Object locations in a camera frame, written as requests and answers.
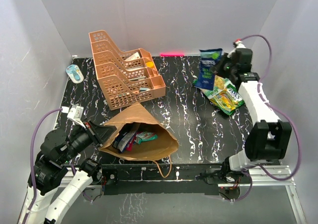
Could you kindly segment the dark blue chips bag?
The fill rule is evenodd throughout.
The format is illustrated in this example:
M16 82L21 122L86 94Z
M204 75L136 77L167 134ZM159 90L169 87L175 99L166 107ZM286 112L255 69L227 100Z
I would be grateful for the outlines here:
M222 57L222 48L199 50L200 51L200 73L193 85L197 88L213 90L215 81L215 70Z

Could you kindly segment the yellow green fruit snack bag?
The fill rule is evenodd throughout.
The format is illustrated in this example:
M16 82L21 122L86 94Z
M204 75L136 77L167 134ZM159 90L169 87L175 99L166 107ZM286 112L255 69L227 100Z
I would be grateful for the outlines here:
M215 76L213 90L202 89L203 94L226 115L232 115L235 110L244 104L235 86L228 78Z

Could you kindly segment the brown paper bag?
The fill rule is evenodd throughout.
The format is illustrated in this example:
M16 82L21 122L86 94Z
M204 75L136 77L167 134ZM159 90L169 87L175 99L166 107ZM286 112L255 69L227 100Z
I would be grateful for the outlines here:
M114 126L115 132L100 151L128 161L152 161L162 178L170 175L178 140L142 104L134 103L105 125Z

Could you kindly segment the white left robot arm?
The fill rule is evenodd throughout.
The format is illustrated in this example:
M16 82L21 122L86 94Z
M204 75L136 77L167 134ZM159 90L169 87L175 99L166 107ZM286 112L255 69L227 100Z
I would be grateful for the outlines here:
M63 192L54 194L68 173L67 163L90 145L104 144L116 131L115 126L91 121L76 125L70 135L62 129L50 131L40 147L28 179L27 195L19 217L20 224L59 224L78 196L90 184L102 180L102 167L87 158L74 172Z

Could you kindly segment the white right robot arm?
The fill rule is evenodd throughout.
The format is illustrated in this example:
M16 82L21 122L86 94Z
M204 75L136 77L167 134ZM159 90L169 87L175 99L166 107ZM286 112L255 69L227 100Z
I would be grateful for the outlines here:
M283 122L269 107L260 78L251 71L252 55L251 49L237 47L225 53L214 69L216 75L236 86L253 123L243 150L227 157L215 172L229 183L238 179L243 170L284 158L292 132L291 124Z

